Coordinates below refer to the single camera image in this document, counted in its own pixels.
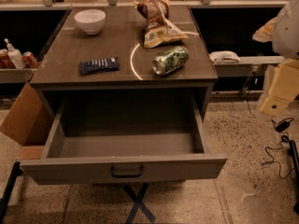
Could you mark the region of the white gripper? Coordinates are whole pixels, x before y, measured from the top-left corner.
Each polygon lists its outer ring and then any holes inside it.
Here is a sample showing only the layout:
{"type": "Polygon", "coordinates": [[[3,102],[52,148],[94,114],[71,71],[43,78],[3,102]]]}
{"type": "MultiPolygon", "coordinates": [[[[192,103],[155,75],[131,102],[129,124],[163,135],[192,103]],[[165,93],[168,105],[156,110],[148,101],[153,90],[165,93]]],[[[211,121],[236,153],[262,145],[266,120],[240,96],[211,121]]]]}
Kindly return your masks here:
{"type": "Polygon", "coordinates": [[[290,0],[252,39],[262,43],[272,40],[275,53],[295,59],[269,65],[265,71],[259,110],[274,117],[299,95],[299,0],[290,0]]]}

